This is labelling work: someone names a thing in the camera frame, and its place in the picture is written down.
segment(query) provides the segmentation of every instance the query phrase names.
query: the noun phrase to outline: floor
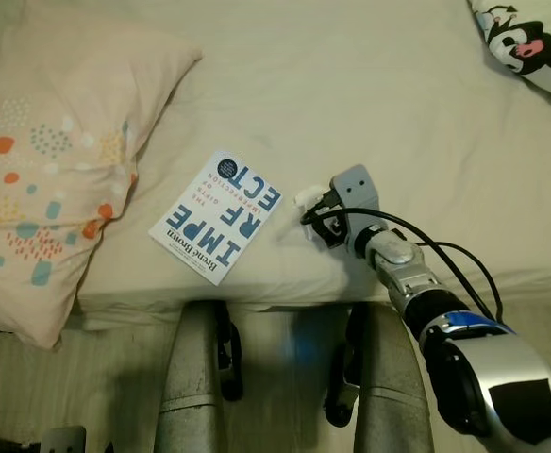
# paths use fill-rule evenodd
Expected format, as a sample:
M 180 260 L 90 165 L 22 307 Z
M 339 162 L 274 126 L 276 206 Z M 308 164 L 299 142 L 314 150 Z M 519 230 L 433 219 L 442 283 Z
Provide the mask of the floor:
M 225 404 L 230 453 L 353 450 L 353 422 L 334 428 L 321 411 L 344 315 L 336 307 L 232 314 L 242 334 L 245 395 Z M 551 305 L 509 308 L 507 322 L 551 365 Z M 82 424 L 90 453 L 103 453 L 109 441 L 117 453 L 151 452 L 174 334 L 172 326 L 66 331 L 58 353 L 0 335 L 0 436 L 33 441 L 48 428 Z M 484 451 L 436 411 L 431 419 L 437 452 Z

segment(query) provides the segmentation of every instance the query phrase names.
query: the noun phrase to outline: pillowcase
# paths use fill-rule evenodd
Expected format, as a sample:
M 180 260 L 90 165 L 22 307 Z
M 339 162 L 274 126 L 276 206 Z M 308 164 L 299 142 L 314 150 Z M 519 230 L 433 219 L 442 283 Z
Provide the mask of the pillowcase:
M 515 74 L 551 92 L 551 1 L 471 0 L 485 42 Z
M 25 3 L 0 41 L 0 330 L 54 346 L 136 153 L 200 57 L 142 25 Z

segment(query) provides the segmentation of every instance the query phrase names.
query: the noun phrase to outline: mattress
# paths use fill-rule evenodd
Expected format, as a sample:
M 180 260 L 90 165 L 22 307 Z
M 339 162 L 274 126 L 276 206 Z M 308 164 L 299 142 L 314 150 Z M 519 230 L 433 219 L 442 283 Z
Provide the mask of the mattress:
M 18 7 L 0 1 L 0 30 Z M 168 321 L 186 301 L 207 297 L 254 310 L 386 300 L 365 263 L 306 239 L 293 203 L 357 163 L 370 172 L 383 210 L 470 249 L 506 301 L 551 301 L 551 96 L 486 52 L 465 2 L 101 7 L 196 42 L 205 57 L 142 150 L 138 186 L 91 259 L 71 326 Z M 214 287 L 147 230 L 218 149 L 285 199 Z M 478 269 L 452 256 L 491 300 Z M 426 259 L 459 290 L 444 264 L 428 252 Z

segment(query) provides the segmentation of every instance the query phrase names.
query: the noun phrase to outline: book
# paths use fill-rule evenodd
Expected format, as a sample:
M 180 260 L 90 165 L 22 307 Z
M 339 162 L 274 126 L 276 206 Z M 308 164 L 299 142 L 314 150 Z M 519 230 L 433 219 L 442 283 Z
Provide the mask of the book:
M 217 151 L 149 234 L 218 285 L 281 200 L 265 178 Z

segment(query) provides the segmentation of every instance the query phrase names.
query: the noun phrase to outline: black circular badge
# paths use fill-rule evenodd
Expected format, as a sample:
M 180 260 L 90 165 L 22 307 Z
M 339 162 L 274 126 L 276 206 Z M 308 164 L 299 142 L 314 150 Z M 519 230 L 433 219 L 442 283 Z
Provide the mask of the black circular badge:
M 219 176 L 225 179 L 230 179 L 238 173 L 238 165 L 232 159 L 223 159 L 217 165 Z

